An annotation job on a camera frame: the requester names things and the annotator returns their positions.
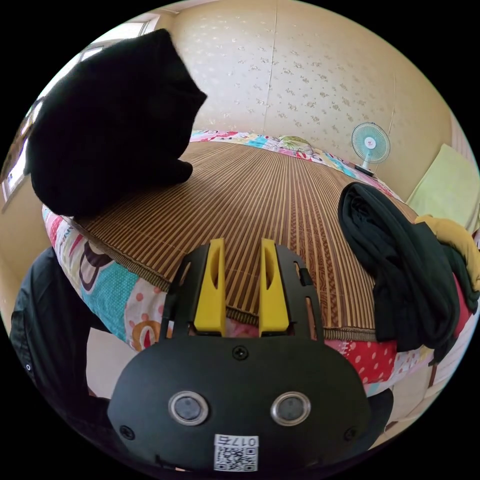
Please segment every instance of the cable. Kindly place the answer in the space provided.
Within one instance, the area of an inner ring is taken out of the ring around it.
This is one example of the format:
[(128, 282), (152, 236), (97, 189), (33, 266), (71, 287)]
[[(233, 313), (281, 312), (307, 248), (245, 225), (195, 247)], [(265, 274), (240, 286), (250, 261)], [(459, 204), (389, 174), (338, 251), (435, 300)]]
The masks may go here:
[[(397, 103), (397, 75), (395, 74), (395, 71), (393, 71), (393, 108), (391, 110), (390, 125), (388, 126), (388, 132), (387, 132), (388, 135), (390, 135), (390, 131), (392, 130), (392, 123), (394, 121), (396, 103)], [(374, 174), (377, 173), (379, 165), (380, 163), (377, 163), (375, 165), (375, 170), (373, 172)]]
[(268, 90), (266, 92), (266, 104), (265, 104), (265, 115), (263, 117), (263, 130), (262, 133), (265, 133), (265, 122), (267, 121), (267, 108), (269, 107), (269, 97), (270, 97), (270, 84), (272, 82), (272, 70), (274, 69), (274, 55), (275, 55), (275, 35), (277, 33), (277, 16), (279, 12), (279, 2), (278, 0), (275, 3), (275, 21), (273, 23), (273, 43), (271, 45), (271, 58), (270, 58), (270, 73), (268, 77)]
[(397, 76), (395, 71), (393, 72), (393, 109), (391, 111), (390, 126), (388, 127), (388, 134), (390, 135), (390, 130), (392, 129), (392, 123), (394, 121), (395, 114), (395, 104), (397, 103)]

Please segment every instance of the sticker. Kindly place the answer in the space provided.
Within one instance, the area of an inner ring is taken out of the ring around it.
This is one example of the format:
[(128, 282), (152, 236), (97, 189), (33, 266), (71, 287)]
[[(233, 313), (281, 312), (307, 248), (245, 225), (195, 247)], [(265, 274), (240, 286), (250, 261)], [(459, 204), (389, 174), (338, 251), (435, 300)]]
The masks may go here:
[(259, 464), (257, 436), (215, 435), (213, 469), (218, 472), (256, 472)]

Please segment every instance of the wall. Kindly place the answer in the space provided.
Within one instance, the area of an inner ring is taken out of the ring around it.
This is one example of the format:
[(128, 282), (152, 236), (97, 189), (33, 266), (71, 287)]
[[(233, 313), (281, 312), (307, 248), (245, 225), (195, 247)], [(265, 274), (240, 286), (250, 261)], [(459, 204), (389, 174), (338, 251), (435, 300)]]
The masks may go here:
[(0, 314), (8, 334), (20, 285), (21, 279), (14, 274), (0, 254)]
[(15, 189), (8, 204), (0, 200), (0, 256), (18, 279), (51, 245), (42, 218), (42, 203), (35, 195), (30, 177)]
[(167, 11), (159, 11), (158, 13), (160, 18), (155, 25), (155, 30), (166, 29), (170, 31), (172, 29), (172, 25), (174, 24), (176, 15)]
[(459, 154), (463, 155), (467, 160), (472, 162), (474, 165), (477, 164), (475, 160), (474, 153), (470, 147), (469, 141), (462, 130), (457, 118), (451, 112), (451, 144), (450, 146), (455, 149)]
[(194, 128), (297, 135), (360, 163), (352, 130), (375, 122), (391, 141), (377, 174), (403, 199), (442, 143), (451, 143), (450, 110), (424, 75), (374, 33), (328, 10), (222, 0), (181, 11), (171, 32), (208, 95)]

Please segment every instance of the dark green cloth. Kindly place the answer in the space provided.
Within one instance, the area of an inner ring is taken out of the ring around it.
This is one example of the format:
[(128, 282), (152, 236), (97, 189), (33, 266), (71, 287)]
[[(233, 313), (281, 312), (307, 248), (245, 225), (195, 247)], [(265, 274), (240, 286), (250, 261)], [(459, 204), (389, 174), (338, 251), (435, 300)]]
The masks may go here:
[(397, 350), (449, 342), (459, 297), (442, 245), (425, 223), (412, 224), (383, 193), (359, 182), (345, 187), (338, 220), (353, 253), (373, 276), (376, 338)]
[(463, 296), (465, 297), (466, 306), (473, 314), (476, 313), (480, 291), (474, 291), (472, 289), (472, 281), (462, 254), (450, 245), (442, 244), (442, 248), (448, 263), (450, 263), (451, 271), (455, 274), (456, 279), (458, 280)]

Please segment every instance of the floral wallpaper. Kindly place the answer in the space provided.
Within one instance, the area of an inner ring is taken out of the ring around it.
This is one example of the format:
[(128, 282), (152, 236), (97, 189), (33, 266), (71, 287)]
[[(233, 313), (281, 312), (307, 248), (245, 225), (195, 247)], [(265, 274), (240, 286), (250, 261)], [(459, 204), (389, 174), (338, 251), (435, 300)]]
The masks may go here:
[(406, 199), (450, 144), (447, 104), (424, 75), (371, 31), (294, 0), (222, 0), (187, 8), (170, 28), (208, 95), (195, 128), (295, 135), (361, 163), (362, 122), (389, 133), (377, 175)]

